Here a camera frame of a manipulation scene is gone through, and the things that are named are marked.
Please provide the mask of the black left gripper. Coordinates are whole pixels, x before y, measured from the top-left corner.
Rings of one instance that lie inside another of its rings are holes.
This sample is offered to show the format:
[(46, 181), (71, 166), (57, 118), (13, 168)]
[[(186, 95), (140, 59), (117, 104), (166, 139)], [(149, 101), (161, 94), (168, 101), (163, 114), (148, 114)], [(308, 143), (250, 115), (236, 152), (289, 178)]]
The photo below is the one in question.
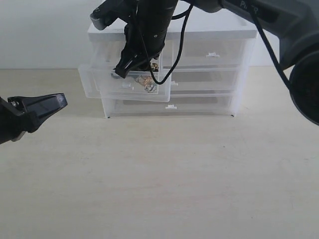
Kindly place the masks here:
[(0, 98), (0, 143), (19, 141), (68, 105), (64, 93)]

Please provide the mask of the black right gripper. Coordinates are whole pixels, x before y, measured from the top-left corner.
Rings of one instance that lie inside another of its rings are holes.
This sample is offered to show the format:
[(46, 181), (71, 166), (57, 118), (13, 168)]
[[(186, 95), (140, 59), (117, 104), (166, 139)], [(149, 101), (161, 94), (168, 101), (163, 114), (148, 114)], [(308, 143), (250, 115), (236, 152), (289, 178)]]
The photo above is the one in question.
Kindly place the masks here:
[(152, 59), (164, 48), (167, 29), (177, 5), (176, 0), (138, 0), (125, 26), (126, 44), (115, 73), (126, 78), (131, 70), (149, 71)]

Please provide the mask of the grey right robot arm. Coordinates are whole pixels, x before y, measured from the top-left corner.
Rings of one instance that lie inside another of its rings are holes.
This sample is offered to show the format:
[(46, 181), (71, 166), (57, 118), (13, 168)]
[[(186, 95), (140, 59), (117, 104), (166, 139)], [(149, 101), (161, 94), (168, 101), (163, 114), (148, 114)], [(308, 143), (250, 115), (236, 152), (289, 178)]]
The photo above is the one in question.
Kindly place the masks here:
[[(150, 70), (150, 59), (164, 46), (168, 25), (176, 18), (175, 0), (119, 0), (116, 13), (126, 22), (125, 46), (115, 67), (121, 77)], [(307, 120), (319, 122), (319, 3), (316, 0), (190, 0), (193, 9), (222, 9), (255, 25), (291, 100)]]

